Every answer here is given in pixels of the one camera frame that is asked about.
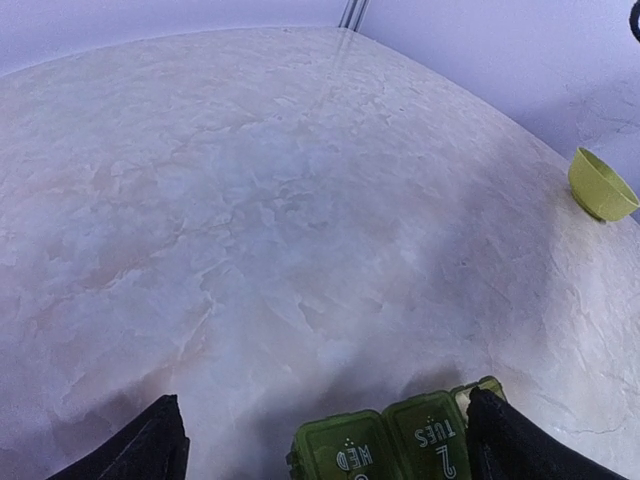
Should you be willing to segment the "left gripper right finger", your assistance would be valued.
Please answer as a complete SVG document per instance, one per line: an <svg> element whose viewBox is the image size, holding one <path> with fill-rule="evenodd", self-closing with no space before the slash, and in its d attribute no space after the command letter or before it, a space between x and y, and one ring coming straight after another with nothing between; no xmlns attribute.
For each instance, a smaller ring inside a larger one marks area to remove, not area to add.
<svg viewBox="0 0 640 480"><path fill-rule="evenodd" d="M473 479L619 479L558 442L497 394L470 391L466 445Z"/></svg>

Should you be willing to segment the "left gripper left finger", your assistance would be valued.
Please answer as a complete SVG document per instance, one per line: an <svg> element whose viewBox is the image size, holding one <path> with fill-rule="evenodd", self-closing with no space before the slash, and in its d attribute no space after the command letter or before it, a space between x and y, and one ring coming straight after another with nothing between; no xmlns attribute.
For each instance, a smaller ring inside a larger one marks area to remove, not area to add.
<svg viewBox="0 0 640 480"><path fill-rule="evenodd" d="M99 448L52 478L183 480L189 448L178 397L163 395Z"/></svg>

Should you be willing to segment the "green weekly pill organizer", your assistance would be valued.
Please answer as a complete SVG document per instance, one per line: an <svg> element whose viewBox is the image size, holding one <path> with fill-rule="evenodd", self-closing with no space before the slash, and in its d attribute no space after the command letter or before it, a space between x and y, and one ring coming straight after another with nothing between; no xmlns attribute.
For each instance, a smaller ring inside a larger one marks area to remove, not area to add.
<svg viewBox="0 0 640 480"><path fill-rule="evenodd" d="M493 376L423 393L382 412L361 410L303 424L286 457L292 479L469 479L466 446L475 388L504 398Z"/></svg>

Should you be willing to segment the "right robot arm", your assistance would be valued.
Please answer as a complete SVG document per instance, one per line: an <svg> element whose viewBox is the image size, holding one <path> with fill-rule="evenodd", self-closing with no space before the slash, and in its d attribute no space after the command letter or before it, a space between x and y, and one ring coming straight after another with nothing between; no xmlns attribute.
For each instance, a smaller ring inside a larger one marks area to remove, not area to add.
<svg viewBox="0 0 640 480"><path fill-rule="evenodd" d="M640 42L640 0L636 0L629 14L629 28L637 42Z"/></svg>

